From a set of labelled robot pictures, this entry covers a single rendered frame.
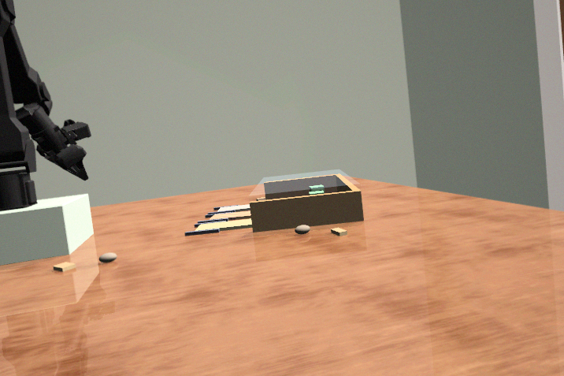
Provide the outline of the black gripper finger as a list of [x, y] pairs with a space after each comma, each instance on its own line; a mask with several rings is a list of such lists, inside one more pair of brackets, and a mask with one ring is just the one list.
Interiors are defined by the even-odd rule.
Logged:
[[58, 164], [54, 161], [55, 160], [55, 156], [51, 155], [50, 157], [47, 155], [45, 156], [46, 159], [48, 159], [50, 162], [56, 164], [58, 166]]
[[[85, 156], [84, 156], [85, 157]], [[86, 181], [88, 179], [87, 172], [83, 166], [83, 158], [82, 157], [79, 161], [71, 165], [66, 171], [70, 172], [71, 174], [79, 177], [80, 179]]]

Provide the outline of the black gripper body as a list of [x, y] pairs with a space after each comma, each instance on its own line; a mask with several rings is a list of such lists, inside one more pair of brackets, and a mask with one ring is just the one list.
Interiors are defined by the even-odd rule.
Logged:
[[55, 156], [55, 162], [63, 169], [68, 169], [71, 165], [84, 157], [87, 152], [78, 145], [69, 144], [68, 140], [61, 134], [59, 127], [53, 122], [43, 131], [31, 135], [31, 138], [38, 143], [36, 150], [45, 157]]

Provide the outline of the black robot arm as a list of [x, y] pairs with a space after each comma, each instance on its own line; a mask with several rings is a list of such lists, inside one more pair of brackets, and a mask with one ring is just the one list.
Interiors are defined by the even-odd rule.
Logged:
[[[0, 212], [38, 204], [34, 135], [48, 128], [53, 106], [50, 93], [24, 55], [15, 27], [13, 0], [0, 0], [0, 169], [25, 166], [26, 169], [0, 172]], [[13, 104], [24, 104], [14, 109]], [[15, 114], [16, 113], [16, 114]], [[91, 137], [88, 124], [68, 119], [59, 131], [71, 144]]]

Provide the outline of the white strip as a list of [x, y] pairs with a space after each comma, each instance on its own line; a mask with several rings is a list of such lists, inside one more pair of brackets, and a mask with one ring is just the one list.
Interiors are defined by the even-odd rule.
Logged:
[[250, 204], [233, 206], [233, 207], [221, 207], [218, 211], [225, 211], [225, 210], [235, 210], [236, 212], [246, 211], [246, 210], [250, 210]]

